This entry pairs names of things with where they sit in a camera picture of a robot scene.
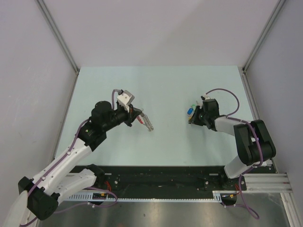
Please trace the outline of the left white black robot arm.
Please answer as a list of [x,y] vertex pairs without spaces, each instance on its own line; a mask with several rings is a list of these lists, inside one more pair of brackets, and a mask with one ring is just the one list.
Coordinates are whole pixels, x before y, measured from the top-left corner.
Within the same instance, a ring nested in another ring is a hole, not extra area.
[[18,191],[27,192],[27,209],[36,219],[45,220],[55,213],[65,198],[85,188],[101,188],[105,178],[100,169],[86,168],[70,180],[65,177],[107,138],[109,130],[122,123],[131,127],[137,118],[144,116],[143,111],[129,101],[117,101],[116,109],[108,101],[96,103],[91,116],[80,124],[67,149],[34,177],[24,176],[19,180]]

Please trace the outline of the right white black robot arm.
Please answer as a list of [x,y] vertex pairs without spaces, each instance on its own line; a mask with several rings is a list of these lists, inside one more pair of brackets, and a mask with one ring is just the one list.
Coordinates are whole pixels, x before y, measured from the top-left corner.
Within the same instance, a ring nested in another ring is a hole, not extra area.
[[262,166],[276,156],[276,147],[263,120],[246,120],[220,114],[216,99],[204,99],[192,110],[189,124],[205,126],[209,130],[229,134],[235,138],[237,154],[223,168],[218,178],[219,186],[229,190],[235,179]]

